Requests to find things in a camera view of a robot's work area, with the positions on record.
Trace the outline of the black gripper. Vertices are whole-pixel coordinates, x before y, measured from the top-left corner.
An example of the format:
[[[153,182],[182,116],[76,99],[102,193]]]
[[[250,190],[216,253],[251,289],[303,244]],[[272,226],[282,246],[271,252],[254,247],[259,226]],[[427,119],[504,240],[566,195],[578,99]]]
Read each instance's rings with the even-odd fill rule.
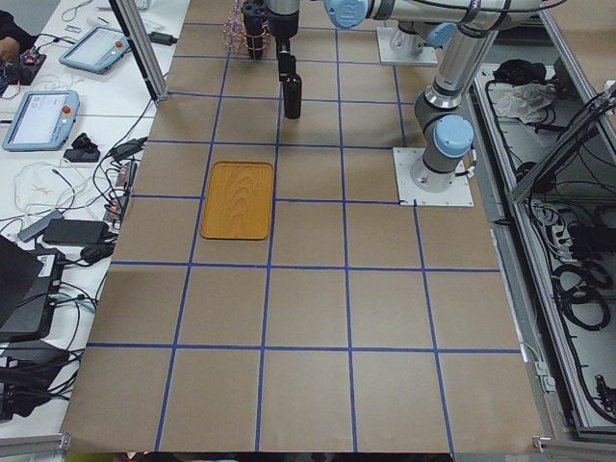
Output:
[[[298,29],[299,0],[268,0],[267,12],[269,31],[276,38],[276,58],[278,61],[289,60],[289,39]]]

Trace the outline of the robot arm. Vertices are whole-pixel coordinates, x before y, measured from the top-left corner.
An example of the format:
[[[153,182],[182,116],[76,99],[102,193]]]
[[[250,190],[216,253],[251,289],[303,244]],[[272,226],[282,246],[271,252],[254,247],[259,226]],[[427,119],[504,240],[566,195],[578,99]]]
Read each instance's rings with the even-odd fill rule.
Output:
[[[370,19],[393,20],[379,27],[382,64],[435,66],[435,50],[448,51],[461,39],[481,46],[490,35],[511,29],[543,9],[541,1],[324,1],[329,20],[351,29]]]
[[[457,26],[432,83],[417,98],[415,117],[425,149],[411,167],[411,178],[423,191],[449,189],[459,163],[471,150],[475,131],[458,108],[495,37],[494,31]]]

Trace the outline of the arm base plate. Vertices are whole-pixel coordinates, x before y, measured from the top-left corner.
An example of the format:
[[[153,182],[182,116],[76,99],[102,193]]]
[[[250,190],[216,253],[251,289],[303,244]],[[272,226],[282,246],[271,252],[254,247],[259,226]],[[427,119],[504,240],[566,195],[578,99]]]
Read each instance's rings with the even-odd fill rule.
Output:
[[[435,49],[426,45],[419,36],[393,27],[378,27],[376,33],[381,64],[421,67],[438,65]]]
[[[394,166],[398,203],[402,206],[473,207],[474,201],[462,160],[454,172],[440,174],[424,165],[424,149],[395,147]]]

